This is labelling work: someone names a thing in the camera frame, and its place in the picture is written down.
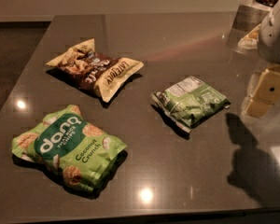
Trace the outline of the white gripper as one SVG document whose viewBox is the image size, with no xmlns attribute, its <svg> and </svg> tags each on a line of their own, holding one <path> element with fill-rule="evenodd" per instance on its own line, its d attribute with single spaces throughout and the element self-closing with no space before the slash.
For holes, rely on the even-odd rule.
<svg viewBox="0 0 280 224">
<path fill-rule="evenodd" d="M 267 62 L 280 64 L 280 0 L 260 25 L 258 50 Z M 244 112 L 250 117 L 260 118 L 280 99 L 280 72 L 272 69 L 263 71 L 253 98 L 255 100 L 247 98 L 244 101 Z"/>
</svg>

